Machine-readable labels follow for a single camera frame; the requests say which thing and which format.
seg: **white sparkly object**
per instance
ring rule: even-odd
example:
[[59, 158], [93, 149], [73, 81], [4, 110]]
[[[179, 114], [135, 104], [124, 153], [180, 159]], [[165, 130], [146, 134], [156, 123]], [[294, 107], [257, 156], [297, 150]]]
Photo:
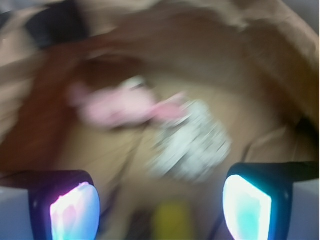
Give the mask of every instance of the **white sparkly object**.
[[143, 76], [134, 76], [131, 77], [120, 84], [120, 86], [126, 86], [130, 88], [135, 88], [138, 86], [143, 86], [146, 84], [146, 80]]
[[228, 156], [232, 141], [205, 102], [191, 101], [186, 108], [189, 115], [184, 122], [174, 127], [162, 126], [156, 147], [163, 152], [149, 163], [149, 168], [155, 177], [172, 175], [176, 179], [204, 182]]

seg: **pink object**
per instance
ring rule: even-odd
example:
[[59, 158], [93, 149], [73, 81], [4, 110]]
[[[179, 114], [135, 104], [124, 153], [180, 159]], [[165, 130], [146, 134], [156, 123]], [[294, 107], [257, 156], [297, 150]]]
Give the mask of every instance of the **pink object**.
[[77, 83], [70, 90], [70, 104], [78, 108], [85, 123], [107, 129], [137, 126], [150, 120], [174, 123], [187, 116], [183, 93], [158, 102], [153, 92], [141, 83], [139, 77], [134, 77], [117, 88], [95, 92]]

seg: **brown surface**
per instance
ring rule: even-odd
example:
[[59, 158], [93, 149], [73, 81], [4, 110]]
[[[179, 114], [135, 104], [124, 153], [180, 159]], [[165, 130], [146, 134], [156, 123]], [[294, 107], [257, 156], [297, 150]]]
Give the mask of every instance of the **brown surface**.
[[[189, 2], [205, 8], [161, 2], [129, 15], [109, 34], [52, 48], [17, 125], [0, 145], [0, 171], [87, 170], [102, 211], [112, 180], [130, 161], [98, 239], [123, 238], [137, 208], [154, 208], [177, 196], [192, 203], [204, 239], [221, 214], [226, 173], [249, 144], [258, 139], [250, 154], [261, 162], [319, 154], [308, 138], [295, 134], [272, 138], [269, 155], [259, 145], [259, 137], [304, 115], [319, 129], [319, 37], [278, 0]], [[186, 90], [190, 98], [203, 99], [227, 128], [231, 153], [207, 183], [149, 178], [145, 164], [155, 155], [153, 127], [102, 132], [79, 122], [70, 125], [74, 115], [65, 96], [71, 82], [101, 88], [136, 74], [145, 76], [162, 98]]]

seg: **yellow object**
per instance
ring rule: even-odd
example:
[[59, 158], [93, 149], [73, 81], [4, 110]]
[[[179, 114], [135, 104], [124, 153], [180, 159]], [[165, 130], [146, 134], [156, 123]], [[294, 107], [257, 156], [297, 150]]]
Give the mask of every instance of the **yellow object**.
[[190, 207], [185, 201], [169, 201], [161, 204], [152, 218], [155, 240], [194, 240]]

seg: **cyan light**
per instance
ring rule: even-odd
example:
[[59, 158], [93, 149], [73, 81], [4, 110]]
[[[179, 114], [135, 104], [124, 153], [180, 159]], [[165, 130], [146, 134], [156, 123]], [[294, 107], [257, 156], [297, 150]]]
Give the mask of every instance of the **cyan light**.
[[50, 206], [50, 216], [53, 240], [94, 240], [100, 220], [96, 188], [79, 184]]
[[272, 199], [239, 175], [227, 178], [223, 188], [223, 211], [227, 227], [236, 240], [267, 240]]

